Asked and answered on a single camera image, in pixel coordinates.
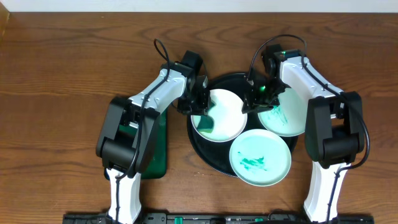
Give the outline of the green yellow sponge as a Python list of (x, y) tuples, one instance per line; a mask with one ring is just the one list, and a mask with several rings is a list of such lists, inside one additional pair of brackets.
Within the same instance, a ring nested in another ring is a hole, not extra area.
[(197, 121), (196, 129), (199, 132), (203, 133), (212, 133), (215, 127), (215, 121), (210, 116), (211, 109), (215, 106), (214, 103), (210, 103), (210, 106), (207, 109), (206, 114), (201, 115), (200, 119)]

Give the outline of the pink plate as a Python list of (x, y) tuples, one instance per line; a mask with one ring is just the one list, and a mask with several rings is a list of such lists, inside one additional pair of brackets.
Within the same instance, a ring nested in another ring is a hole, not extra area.
[(212, 133), (197, 131), (196, 124), (201, 115), (192, 115), (195, 130), (213, 142), (226, 142), (239, 136), (248, 120), (248, 115), (242, 113), (242, 99), (231, 91), (213, 89), (210, 91), (210, 100), (215, 104), (210, 111), (210, 116), (215, 121), (214, 130)]

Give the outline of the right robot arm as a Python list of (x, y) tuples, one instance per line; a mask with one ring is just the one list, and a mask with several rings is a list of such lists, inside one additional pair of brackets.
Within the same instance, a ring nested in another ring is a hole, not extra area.
[(242, 112), (264, 112), (280, 106), (278, 96), (288, 88), (298, 94), (306, 109), (305, 148), (313, 162), (303, 209), (312, 223), (335, 222), (343, 176), (356, 168), (353, 162), (357, 154), (369, 152), (361, 97), (327, 81), (311, 65), (305, 50), (284, 50), (275, 44), (262, 45), (257, 52), (268, 76), (246, 75), (251, 88), (244, 94)]

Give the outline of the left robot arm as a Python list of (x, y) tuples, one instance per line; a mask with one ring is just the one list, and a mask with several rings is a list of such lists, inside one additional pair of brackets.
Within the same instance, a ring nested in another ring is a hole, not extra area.
[(210, 107), (203, 59), (186, 51), (179, 62), (166, 61), (159, 76), (140, 93), (111, 100), (96, 146), (111, 184), (106, 223), (134, 223), (141, 212), (141, 175), (153, 158), (160, 117), (173, 101), (184, 115), (206, 115)]

